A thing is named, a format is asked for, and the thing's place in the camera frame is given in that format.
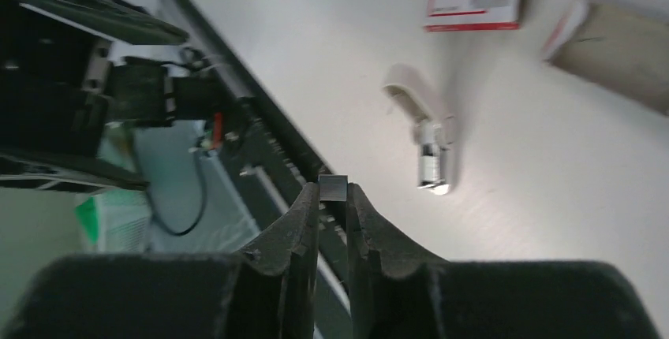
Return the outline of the beige mini stapler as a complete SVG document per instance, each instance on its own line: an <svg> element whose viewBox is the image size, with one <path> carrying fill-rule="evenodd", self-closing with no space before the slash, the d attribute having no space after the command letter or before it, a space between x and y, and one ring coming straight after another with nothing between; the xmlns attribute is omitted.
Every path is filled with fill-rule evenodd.
<svg viewBox="0 0 669 339"><path fill-rule="evenodd" d="M418 147L417 187L437 196L452 192L457 176L455 116L411 65L392 65L382 90L411 121Z"/></svg>

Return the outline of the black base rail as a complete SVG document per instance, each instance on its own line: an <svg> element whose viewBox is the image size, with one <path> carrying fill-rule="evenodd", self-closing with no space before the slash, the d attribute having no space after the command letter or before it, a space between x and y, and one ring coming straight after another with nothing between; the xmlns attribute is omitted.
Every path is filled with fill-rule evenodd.
<svg viewBox="0 0 669 339"><path fill-rule="evenodd" d="M160 0L165 18L191 35L218 80L223 132L215 157L259 229L287 211L308 182L330 169L239 62L190 0ZM344 204L319 207L320 257L315 295L315 335L351 338Z"/></svg>

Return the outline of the silver staple strip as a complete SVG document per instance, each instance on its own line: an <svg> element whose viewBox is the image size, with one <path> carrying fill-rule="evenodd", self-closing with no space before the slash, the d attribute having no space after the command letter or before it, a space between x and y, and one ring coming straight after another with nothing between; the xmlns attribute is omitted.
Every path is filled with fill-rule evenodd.
<svg viewBox="0 0 669 339"><path fill-rule="evenodd" d="M321 202L345 202L348 192L348 177L346 175L321 174L320 186Z"/></svg>

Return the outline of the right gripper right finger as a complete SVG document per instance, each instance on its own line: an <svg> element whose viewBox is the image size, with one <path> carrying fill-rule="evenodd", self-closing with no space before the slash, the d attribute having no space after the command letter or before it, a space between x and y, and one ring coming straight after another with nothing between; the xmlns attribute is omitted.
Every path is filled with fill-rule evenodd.
<svg viewBox="0 0 669 339"><path fill-rule="evenodd" d="M634 287L594 261L451 262L346 201L355 338L657 338Z"/></svg>

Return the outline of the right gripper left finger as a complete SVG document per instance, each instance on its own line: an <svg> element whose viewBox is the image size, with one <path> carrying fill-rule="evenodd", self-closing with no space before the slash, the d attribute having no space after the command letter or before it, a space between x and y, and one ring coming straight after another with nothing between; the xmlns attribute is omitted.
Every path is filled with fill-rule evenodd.
<svg viewBox="0 0 669 339"><path fill-rule="evenodd" d="M310 338L319 186L233 253L77 254L40 270L4 338Z"/></svg>

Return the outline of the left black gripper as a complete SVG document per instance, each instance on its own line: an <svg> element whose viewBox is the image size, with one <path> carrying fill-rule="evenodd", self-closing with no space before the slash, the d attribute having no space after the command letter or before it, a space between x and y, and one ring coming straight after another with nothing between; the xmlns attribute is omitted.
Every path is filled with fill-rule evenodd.
<svg viewBox="0 0 669 339"><path fill-rule="evenodd" d="M182 45L189 34L123 0L1 0L1 145L12 147L1 149L1 186L144 191L139 174L90 158L109 108L89 90L105 72L90 67L110 64L110 42L19 3L132 45Z"/></svg>

